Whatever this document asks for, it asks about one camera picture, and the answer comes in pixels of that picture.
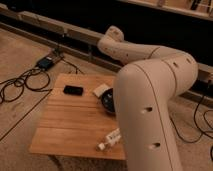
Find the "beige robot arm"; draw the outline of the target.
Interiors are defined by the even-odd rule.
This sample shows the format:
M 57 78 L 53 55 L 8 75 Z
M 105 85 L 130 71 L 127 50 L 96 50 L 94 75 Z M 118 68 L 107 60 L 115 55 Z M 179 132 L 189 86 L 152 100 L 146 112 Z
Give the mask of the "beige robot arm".
M 107 29 L 98 49 L 124 64 L 113 99 L 128 171 L 183 171 L 168 101 L 195 83 L 195 59 L 178 49 L 127 42 L 116 26 Z

